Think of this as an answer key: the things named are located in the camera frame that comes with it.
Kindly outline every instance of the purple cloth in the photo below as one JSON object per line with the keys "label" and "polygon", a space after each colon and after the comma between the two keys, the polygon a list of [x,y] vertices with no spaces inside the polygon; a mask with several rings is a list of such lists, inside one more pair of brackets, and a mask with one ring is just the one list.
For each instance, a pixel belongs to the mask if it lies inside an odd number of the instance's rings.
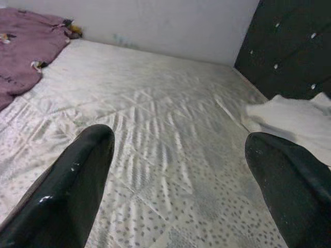
{"label": "purple cloth", "polygon": [[67,45],[62,18],[13,8],[0,9],[0,111],[17,95],[30,90],[42,74],[31,67],[33,61],[52,62]]}

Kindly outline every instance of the tufted headboard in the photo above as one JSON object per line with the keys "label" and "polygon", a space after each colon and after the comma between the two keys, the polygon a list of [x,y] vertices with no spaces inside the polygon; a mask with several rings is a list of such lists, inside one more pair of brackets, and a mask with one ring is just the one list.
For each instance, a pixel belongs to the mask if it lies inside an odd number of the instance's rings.
{"label": "tufted headboard", "polygon": [[237,57],[266,97],[331,95],[331,1],[261,0]]}

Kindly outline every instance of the white wall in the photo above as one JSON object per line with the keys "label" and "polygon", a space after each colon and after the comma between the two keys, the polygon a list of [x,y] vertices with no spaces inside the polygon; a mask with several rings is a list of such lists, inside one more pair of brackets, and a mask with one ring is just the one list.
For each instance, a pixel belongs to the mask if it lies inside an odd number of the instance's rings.
{"label": "white wall", "polygon": [[74,18],[85,38],[234,65],[259,0],[9,0]]}

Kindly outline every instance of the quilted mattress surface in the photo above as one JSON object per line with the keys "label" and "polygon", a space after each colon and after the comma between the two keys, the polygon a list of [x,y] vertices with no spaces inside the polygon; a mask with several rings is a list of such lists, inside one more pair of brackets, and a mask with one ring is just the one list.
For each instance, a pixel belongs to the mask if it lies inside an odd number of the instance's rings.
{"label": "quilted mattress surface", "polygon": [[0,112],[0,222],[85,127],[115,133],[87,248],[286,247],[244,156],[230,67],[75,40]]}

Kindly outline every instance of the patterned mattress fabric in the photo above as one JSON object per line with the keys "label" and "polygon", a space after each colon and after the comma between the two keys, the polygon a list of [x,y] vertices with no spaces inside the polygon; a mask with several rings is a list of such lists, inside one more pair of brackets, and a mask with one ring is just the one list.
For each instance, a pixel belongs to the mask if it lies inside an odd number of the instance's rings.
{"label": "patterned mattress fabric", "polygon": [[0,112],[0,221],[85,127],[115,132],[87,248],[287,247],[245,160],[230,67],[75,40]]}

